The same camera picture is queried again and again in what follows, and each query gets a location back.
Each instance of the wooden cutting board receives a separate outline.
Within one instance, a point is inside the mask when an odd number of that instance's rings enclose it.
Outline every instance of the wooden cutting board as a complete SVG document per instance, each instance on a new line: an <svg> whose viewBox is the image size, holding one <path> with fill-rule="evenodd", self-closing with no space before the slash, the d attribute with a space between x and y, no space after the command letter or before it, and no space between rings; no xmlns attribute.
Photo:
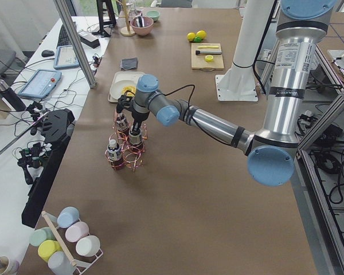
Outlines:
<svg viewBox="0 0 344 275"><path fill-rule="evenodd" d="M199 46L218 46L218 48L199 48ZM206 62L204 60L205 56L197 56L196 50L208 50L210 52L220 52L222 51L220 43L191 43L191 68L193 70L223 70L223 56L213 55L214 60L212 62Z"/></svg>

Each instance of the folded cloth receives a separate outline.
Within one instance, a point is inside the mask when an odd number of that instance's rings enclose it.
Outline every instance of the folded cloth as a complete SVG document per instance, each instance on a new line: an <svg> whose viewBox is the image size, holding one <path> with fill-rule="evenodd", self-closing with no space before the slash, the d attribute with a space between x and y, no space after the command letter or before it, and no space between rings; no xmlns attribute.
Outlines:
<svg viewBox="0 0 344 275"><path fill-rule="evenodd" d="M138 58L126 58L121 60L120 68L124 70L131 70L138 68Z"/></svg>

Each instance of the tablet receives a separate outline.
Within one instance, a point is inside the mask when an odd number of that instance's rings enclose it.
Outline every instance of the tablet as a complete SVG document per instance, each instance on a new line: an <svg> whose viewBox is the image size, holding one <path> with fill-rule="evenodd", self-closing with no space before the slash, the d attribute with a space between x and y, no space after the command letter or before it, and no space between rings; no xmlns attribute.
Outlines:
<svg viewBox="0 0 344 275"><path fill-rule="evenodd" d="M37 70L24 85L18 96L26 99L44 99L60 81L61 72L58 70Z"/></svg>
<svg viewBox="0 0 344 275"><path fill-rule="evenodd" d="M67 45L57 47L53 68L61 70L76 67L79 67L79 62L76 58L73 46Z"/></svg>

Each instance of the robotic arm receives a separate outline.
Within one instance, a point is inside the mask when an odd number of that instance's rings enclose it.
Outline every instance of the robotic arm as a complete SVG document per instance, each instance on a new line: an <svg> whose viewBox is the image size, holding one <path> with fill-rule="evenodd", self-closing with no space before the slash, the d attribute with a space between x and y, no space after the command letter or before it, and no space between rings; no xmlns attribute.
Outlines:
<svg viewBox="0 0 344 275"><path fill-rule="evenodd" d="M183 100L169 100L158 90L158 79L142 76L134 99L122 96L118 112L132 112L133 130L152 112L165 126L178 119L216 139L238 148L248 156L248 171L268 186L278 186L294 172L296 120L310 72L316 44L326 35L336 0L282 0L277 26L279 50L273 72L267 111L262 129L245 130Z"/></svg>

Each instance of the blue joint cap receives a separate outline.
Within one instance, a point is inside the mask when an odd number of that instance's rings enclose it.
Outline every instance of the blue joint cap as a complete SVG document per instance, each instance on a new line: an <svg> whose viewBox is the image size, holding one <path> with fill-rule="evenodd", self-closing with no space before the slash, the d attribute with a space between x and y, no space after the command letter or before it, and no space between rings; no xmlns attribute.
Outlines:
<svg viewBox="0 0 344 275"><path fill-rule="evenodd" d="M320 17L331 10L337 0L282 0L282 12L295 20Z"/></svg>
<svg viewBox="0 0 344 275"><path fill-rule="evenodd" d="M170 126L178 120L179 112L175 106L164 106L158 111L156 117L164 126Z"/></svg>
<svg viewBox="0 0 344 275"><path fill-rule="evenodd" d="M294 161L288 152L275 146L260 146L248 155L247 169L257 182L279 186L290 180Z"/></svg>
<svg viewBox="0 0 344 275"><path fill-rule="evenodd" d="M136 88L144 93L151 93L158 89L159 82L158 79L152 74L144 74L139 77Z"/></svg>

